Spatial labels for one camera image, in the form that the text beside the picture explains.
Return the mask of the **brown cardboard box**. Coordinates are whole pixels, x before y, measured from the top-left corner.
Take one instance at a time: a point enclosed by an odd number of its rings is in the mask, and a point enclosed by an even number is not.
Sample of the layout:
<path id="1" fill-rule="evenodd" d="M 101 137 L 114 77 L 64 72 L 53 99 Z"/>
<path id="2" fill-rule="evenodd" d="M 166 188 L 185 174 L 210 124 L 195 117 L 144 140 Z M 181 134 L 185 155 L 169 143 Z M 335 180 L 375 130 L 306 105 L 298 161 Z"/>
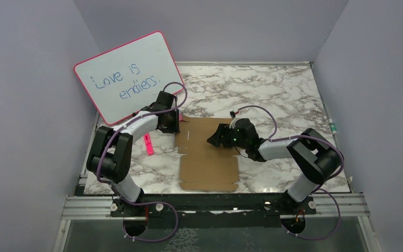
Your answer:
<path id="1" fill-rule="evenodd" d="M 230 118 L 191 118 L 182 116 L 175 146 L 182 154 L 179 186 L 185 191 L 234 192 L 239 180 L 238 158 L 234 149 L 216 148 L 207 142 L 219 124 Z"/>

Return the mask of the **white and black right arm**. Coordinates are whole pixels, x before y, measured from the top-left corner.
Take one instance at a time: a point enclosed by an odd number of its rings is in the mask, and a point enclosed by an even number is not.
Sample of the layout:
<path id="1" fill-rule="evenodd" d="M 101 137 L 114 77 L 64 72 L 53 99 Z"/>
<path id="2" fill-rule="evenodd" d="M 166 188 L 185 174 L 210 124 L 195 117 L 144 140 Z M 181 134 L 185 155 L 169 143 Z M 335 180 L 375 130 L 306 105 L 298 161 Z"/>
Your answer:
<path id="1" fill-rule="evenodd" d="M 230 124 L 219 124 L 207 143 L 216 148 L 241 148 L 249 159 L 257 162 L 294 159 L 302 173 L 283 193 L 279 203 L 290 214 L 300 210 L 303 201 L 327 180 L 336 177 L 344 165 L 341 151 L 312 128 L 300 135 L 270 140 L 259 137 L 248 118 L 240 118 Z"/>

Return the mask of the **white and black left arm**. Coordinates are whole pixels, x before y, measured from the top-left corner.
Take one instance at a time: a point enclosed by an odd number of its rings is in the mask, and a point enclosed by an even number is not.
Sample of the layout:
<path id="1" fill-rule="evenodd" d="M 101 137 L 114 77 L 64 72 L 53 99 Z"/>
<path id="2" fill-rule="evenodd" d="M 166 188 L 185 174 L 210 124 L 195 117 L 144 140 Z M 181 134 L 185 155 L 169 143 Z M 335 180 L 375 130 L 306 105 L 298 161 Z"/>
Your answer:
<path id="1" fill-rule="evenodd" d="M 145 205 L 143 190 L 129 175 L 133 144 L 154 130 L 178 133 L 176 102 L 175 95 L 160 91 L 155 102 L 142 108 L 123 125 L 117 129 L 101 126 L 94 135 L 86 169 L 124 200 L 124 209 L 130 215 L 140 214 Z"/>

